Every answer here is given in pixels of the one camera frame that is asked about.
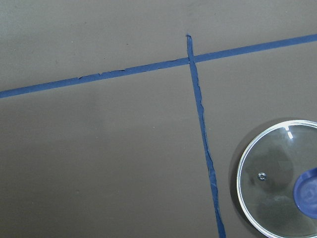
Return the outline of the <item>glass lid blue knob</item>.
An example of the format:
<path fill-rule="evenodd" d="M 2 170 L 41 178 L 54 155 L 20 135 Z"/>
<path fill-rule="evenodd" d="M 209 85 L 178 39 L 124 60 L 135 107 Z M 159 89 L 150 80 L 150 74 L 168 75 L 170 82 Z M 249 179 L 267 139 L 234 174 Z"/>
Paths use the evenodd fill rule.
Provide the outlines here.
<path fill-rule="evenodd" d="M 268 238 L 317 235 L 317 124 L 288 120 L 243 152 L 236 190 L 247 220 Z"/>

